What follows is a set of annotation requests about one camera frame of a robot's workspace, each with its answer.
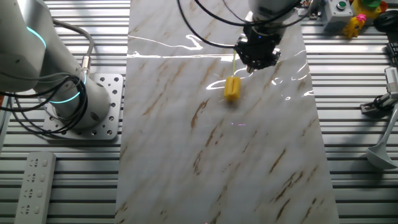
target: marble surface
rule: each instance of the marble surface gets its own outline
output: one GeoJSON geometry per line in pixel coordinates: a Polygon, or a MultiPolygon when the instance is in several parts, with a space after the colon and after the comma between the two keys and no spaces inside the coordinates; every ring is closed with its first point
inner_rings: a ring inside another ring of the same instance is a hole
{"type": "MultiPolygon", "coordinates": [[[[242,33],[182,1],[207,39],[242,33]]],[[[202,1],[233,19],[222,1],[202,1]]],[[[275,67],[248,74],[237,61],[233,105],[232,50],[192,36],[174,0],[132,1],[129,30],[116,223],[338,223],[299,25],[275,67]]]]}

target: yellow toy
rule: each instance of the yellow toy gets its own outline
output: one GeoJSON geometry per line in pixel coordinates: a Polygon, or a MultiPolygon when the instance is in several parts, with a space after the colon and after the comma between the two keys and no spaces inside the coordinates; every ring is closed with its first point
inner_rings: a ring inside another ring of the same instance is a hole
{"type": "Polygon", "coordinates": [[[358,15],[359,17],[354,17],[349,21],[346,27],[344,27],[344,35],[348,38],[358,37],[359,30],[365,25],[366,19],[363,19],[363,15],[358,15]]]}
{"type": "Polygon", "coordinates": [[[381,13],[380,6],[377,7],[367,7],[363,0],[354,0],[351,5],[354,9],[354,15],[364,14],[367,18],[376,19],[381,13]]]}
{"type": "Polygon", "coordinates": [[[241,96],[241,78],[235,76],[235,56],[236,52],[234,51],[234,73],[225,81],[224,97],[229,102],[235,102],[241,96]]]}

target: green button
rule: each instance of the green button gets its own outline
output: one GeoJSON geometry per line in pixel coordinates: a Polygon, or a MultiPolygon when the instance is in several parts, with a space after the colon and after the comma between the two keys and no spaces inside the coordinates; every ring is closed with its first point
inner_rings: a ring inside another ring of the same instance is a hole
{"type": "Polygon", "coordinates": [[[340,7],[346,7],[346,6],[347,6],[347,4],[346,4],[345,2],[339,2],[338,5],[339,5],[340,7]]]}
{"type": "Polygon", "coordinates": [[[347,6],[347,3],[341,1],[337,4],[337,9],[340,11],[343,11],[346,8],[346,6],[347,6]]]}

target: bolt hole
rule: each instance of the bolt hole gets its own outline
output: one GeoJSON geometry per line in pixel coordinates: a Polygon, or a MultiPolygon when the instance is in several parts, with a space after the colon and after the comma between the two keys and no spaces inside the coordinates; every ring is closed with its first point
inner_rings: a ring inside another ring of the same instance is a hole
{"type": "Polygon", "coordinates": [[[90,116],[93,118],[93,120],[100,121],[100,117],[96,113],[90,112],[90,116]]]}

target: teal light ring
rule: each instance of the teal light ring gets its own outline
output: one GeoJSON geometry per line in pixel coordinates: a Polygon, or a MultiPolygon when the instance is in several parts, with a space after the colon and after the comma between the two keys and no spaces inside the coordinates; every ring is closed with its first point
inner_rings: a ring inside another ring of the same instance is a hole
{"type": "MultiPolygon", "coordinates": [[[[86,79],[87,79],[87,78],[86,78],[86,73],[85,73],[85,81],[83,82],[84,85],[86,85],[86,79]]],[[[50,103],[66,103],[66,102],[69,102],[69,101],[75,99],[78,95],[80,95],[80,92],[76,93],[75,96],[73,96],[73,97],[71,97],[71,98],[69,98],[69,99],[67,99],[67,100],[59,101],[59,102],[50,101],[50,103]]]]}
{"type": "Polygon", "coordinates": [[[45,44],[43,37],[40,34],[38,34],[36,31],[32,30],[30,27],[26,27],[26,28],[27,28],[27,30],[29,30],[29,32],[33,33],[36,37],[38,37],[43,42],[44,48],[47,49],[47,44],[45,44]]]}

